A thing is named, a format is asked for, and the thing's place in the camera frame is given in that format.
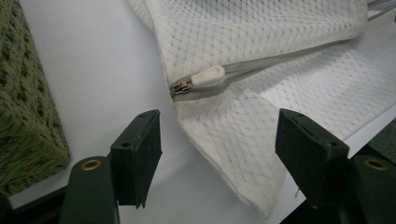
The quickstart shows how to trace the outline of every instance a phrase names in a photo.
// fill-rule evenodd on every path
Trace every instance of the green knitted fabric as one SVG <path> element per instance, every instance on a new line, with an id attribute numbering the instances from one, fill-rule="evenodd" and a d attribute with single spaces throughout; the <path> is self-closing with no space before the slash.
<path id="1" fill-rule="evenodd" d="M 50 89 L 18 0 L 0 0 L 0 193 L 10 196 L 69 162 Z"/>

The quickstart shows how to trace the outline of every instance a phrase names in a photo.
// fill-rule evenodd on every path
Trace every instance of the white mesh bag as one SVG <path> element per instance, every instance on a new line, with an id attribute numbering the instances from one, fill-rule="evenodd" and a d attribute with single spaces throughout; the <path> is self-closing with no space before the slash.
<path id="1" fill-rule="evenodd" d="M 181 127 L 263 217 L 286 173 L 279 108 L 345 139 L 396 103 L 394 10 L 368 22 L 367 0 L 129 1 L 157 36 Z"/>

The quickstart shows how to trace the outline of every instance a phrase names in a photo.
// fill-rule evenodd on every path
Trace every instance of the white table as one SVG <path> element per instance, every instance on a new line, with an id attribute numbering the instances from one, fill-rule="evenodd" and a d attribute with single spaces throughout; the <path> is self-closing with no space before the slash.
<path id="1" fill-rule="evenodd" d="M 11 197 L 21 206 L 67 184 L 72 165 L 105 156 L 141 112 L 160 109 L 163 156 L 147 208 L 120 208 L 121 223 L 279 223 L 303 200 L 287 175 L 265 221 L 241 203 L 179 128 L 166 96 L 154 33 L 127 0 L 21 0 L 70 146 L 60 174 Z M 346 139 L 351 154 L 396 117 L 396 105 Z"/>

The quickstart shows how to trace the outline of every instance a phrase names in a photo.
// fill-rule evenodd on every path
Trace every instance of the white zipper pull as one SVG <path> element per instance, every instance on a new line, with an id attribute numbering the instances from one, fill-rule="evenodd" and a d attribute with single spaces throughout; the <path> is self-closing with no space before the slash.
<path id="1" fill-rule="evenodd" d="M 192 75 L 190 77 L 183 78 L 177 84 L 171 86 L 171 94 L 179 95 L 189 92 L 191 89 L 202 88 L 210 85 L 220 83 L 225 78 L 225 70 L 219 65 L 214 65 L 206 70 Z"/>
<path id="2" fill-rule="evenodd" d="M 205 87 L 221 82 L 225 78 L 225 70 L 219 65 L 211 66 L 206 70 L 191 76 L 194 88 Z"/>

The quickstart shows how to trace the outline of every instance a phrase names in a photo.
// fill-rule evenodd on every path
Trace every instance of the metal grommet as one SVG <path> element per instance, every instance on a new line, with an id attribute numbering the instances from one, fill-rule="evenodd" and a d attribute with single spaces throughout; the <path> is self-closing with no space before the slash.
<path id="1" fill-rule="evenodd" d="M 82 163 L 81 169 L 84 171 L 91 171 L 91 170 L 95 170 L 101 165 L 102 165 L 102 161 L 100 160 L 88 160 Z"/>
<path id="2" fill-rule="evenodd" d="M 374 160 L 374 159 L 367 159 L 364 161 L 364 164 L 367 166 L 370 166 L 373 169 L 379 170 L 379 171 L 386 171 L 388 170 L 388 166 L 384 164 L 382 161 Z"/>

